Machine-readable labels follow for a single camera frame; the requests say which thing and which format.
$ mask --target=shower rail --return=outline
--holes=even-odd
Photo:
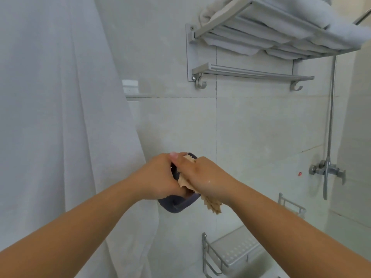
[[[361,24],[364,20],[366,20],[371,15],[371,8],[357,18],[354,21],[355,25]],[[309,174],[315,175],[323,175],[323,199],[327,200],[327,192],[328,192],[328,175],[335,175],[342,179],[342,185],[346,183],[346,171],[341,170],[337,167],[336,164],[331,163],[331,143],[332,143],[332,126],[334,123],[334,100],[335,100],[335,76],[336,76],[336,63],[337,63],[337,55],[335,55],[332,59],[332,67],[331,67],[331,88],[330,88],[330,118],[329,118],[329,127],[328,127],[328,142],[327,142],[327,157],[326,160],[322,160],[317,165],[311,165],[309,168]]]

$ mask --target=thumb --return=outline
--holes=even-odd
[[[185,174],[186,177],[189,179],[192,178],[192,176],[195,173],[196,166],[191,161],[184,158],[185,155],[188,153],[176,153],[171,152],[169,154],[171,162],[178,168],[178,171]]]

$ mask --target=white shower curtain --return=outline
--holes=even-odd
[[[144,162],[93,0],[0,0],[0,250]],[[155,201],[77,277],[150,277]]]

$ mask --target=faucet handle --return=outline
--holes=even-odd
[[[341,178],[341,184],[345,185],[345,183],[346,183],[346,170],[339,169],[336,176],[340,177]]]

